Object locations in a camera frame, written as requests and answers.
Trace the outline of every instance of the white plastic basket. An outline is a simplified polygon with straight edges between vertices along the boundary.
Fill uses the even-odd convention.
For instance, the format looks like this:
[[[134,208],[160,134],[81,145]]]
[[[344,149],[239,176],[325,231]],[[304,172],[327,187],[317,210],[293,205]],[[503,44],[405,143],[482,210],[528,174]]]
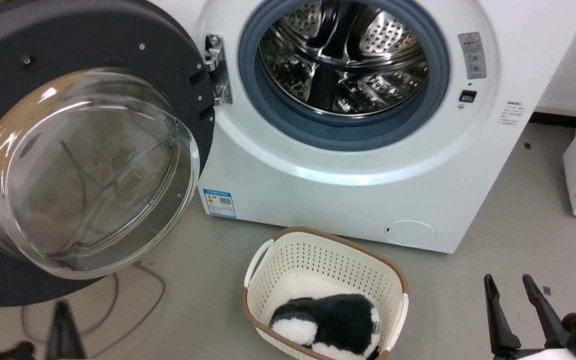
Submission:
[[[409,306],[408,284],[397,265],[342,237],[291,227],[256,252],[244,279],[243,308],[265,341],[300,360],[333,360],[292,342],[268,326],[290,299],[364,294],[379,312],[378,360],[388,358],[402,332]]]

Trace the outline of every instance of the floor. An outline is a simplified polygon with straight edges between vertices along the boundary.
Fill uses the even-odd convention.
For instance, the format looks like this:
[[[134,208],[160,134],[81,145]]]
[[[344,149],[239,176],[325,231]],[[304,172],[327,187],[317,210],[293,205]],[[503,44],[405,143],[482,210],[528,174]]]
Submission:
[[[492,358],[483,296],[487,273],[493,274],[508,322],[524,347],[540,347],[544,337],[522,274],[551,289],[550,302],[561,317],[576,312],[576,217],[562,168],[573,134],[563,127],[526,128],[455,254],[359,241],[398,264],[409,282],[408,317],[391,359]],[[195,197],[170,237],[142,260],[166,281],[162,303],[98,359],[289,359],[258,336],[241,302],[250,258],[278,230],[206,216]],[[136,268],[118,275],[114,311],[84,338],[89,355],[137,323],[160,294],[159,283]],[[103,316],[113,293],[107,277],[68,296],[80,330]],[[32,336],[46,337],[51,312],[51,303],[27,308]],[[19,308],[0,309],[0,351],[23,339],[19,319]],[[42,359],[42,346],[38,352]]]

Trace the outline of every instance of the cable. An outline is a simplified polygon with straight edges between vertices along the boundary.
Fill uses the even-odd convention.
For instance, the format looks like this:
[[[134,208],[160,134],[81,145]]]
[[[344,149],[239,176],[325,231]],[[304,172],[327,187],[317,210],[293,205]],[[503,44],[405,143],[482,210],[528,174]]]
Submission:
[[[148,317],[151,316],[151,313],[153,313],[154,310],[157,308],[157,306],[162,302],[164,294],[166,294],[166,281],[162,278],[162,276],[160,276],[156,272],[151,271],[150,269],[142,266],[141,264],[135,263],[135,264],[133,264],[133,266],[135,268],[139,269],[140,271],[145,272],[146,274],[155,278],[161,284],[161,292],[160,292],[157,300],[153,304],[153,306],[151,306],[151,308],[148,310],[148,312],[146,312],[146,314],[144,316],[142,316],[141,319],[139,319],[139,321],[137,321],[137,323],[134,324],[134,326],[132,326],[130,328],[130,330],[126,331],[123,335],[121,335],[120,337],[115,339],[113,342],[110,342],[110,344],[106,345],[103,349],[97,351],[94,355],[92,355],[92,357],[91,357],[92,359],[98,358],[103,353],[109,351],[112,347],[114,347],[117,344],[119,344],[120,342],[124,341],[127,337],[130,336],[130,334],[134,333],[135,330],[137,330],[137,328],[139,328],[139,326],[141,326],[142,323],[144,323],[144,321],[146,321],[146,319],[148,319]],[[101,319],[98,322],[96,322],[96,324],[90,326],[90,328],[87,328],[86,330],[81,332],[82,337],[86,337],[87,335],[93,333],[95,330],[98,330],[99,328],[101,328],[103,323],[105,323],[105,321],[110,316],[110,313],[112,312],[112,310],[115,308],[115,304],[117,303],[117,299],[119,297],[119,278],[118,278],[116,273],[112,274],[112,278],[114,279],[114,296],[112,297],[112,303],[110,304],[110,308],[108,309],[108,311],[105,312],[103,317],[101,317]],[[23,330],[23,335],[25,335],[26,338],[30,339],[33,342],[36,342],[39,344],[46,344],[46,340],[38,339],[38,338],[30,335],[30,332],[28,331],[28,328],[26,326],[26,315],[25,315],[26,310],[25,309],[26,309],[26,306],[21,307],[21,328]]]

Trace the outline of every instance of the washing machine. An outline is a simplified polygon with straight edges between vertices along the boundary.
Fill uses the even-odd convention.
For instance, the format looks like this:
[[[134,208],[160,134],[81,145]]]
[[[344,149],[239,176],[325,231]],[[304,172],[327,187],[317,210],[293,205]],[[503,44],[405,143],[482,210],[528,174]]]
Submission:
[[[129,266],[197,189],[452,253],[575,32],[546,0],[0,0],[0,306]]]

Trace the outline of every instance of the metal hinge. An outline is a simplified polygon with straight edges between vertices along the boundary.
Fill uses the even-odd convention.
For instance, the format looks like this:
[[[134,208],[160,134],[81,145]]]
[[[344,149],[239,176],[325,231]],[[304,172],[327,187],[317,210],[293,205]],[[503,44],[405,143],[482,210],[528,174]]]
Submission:
[[[215,106],[233,104],[231,81],[226,68],[226,51],[224,51],[224,38],[220,35],[206,36],[206,59],[203,62],[208,69],[208,75],[214,85],[212,91]]]

